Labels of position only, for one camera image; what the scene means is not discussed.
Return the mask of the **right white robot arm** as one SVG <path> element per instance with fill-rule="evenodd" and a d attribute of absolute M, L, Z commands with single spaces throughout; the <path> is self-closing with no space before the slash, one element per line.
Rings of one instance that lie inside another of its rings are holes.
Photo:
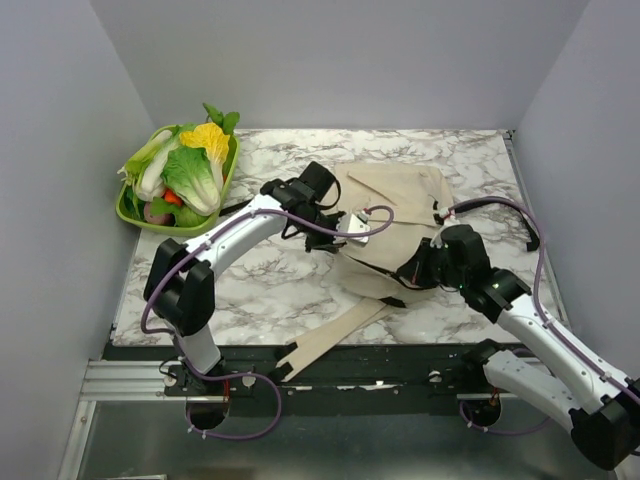
<path fill-rule="evenodd" d="M 516 337 L 548 372 L 486 341 L 489 352 L 464 362 L 469 390 L 506 390 L 569 432 L 595 466 L 614 470 L 639 447 L 639 383 L 592 351 L 557 321 L 513 272 L 492 266 L 481 236 L 448 226 L 423 239 L 399 269 L 417 287 L 456 290 L 465 303 Z"/>

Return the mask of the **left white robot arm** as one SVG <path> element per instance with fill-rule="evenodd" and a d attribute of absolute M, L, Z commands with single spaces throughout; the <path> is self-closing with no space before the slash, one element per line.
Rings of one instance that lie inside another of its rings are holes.
<path fill-rule="evenodd" d="M 305 248 L 333 250 L 333 232 L 342 193 L 339 180 L 327 168 L 311 162 L 297 177 L 265 183 L 236 214 L 185 243 L 166 240 L 157 248 L 145 285 L 141 329 L 150 313 L 164 320 L 179 354 L 191 367 L 187 382 L 201 395 L 214 393 L 222 380 L 217 366 L 222 354 L 208 326 L 215 310 L 215 284 L 224 271 L 260 242 L 279 234 L 307 236 Z"/>

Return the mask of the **beige canvas student bag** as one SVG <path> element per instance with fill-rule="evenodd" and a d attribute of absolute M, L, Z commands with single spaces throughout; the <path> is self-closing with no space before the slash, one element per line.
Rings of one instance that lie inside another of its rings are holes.
<path fill-rule="evenodd" d="M 334 231 L 336 238 L 346 243 L 331 253 L 337 283 L 359 301 L 336 319 L 286 345 L 275 368 L 284 381 L 292 380 L 353 332 L 395 308 L 426 299 L 431 290 L 439 288 L 412 287 L 396 270 L 412 257 L 422 239 L 438 236 L 441 227 L 434 221 L 434 212 L 453 208 L 456 214 L 465 213 L 485 204 L 474 200 L 470 205 L 456 206 L 444 175 L 436 167 L 348 163 L 329 171 L 339 180 L 342 193 L 328 212 L 364 211 L 369 215 L 368 243 L 357 246 Z"/>

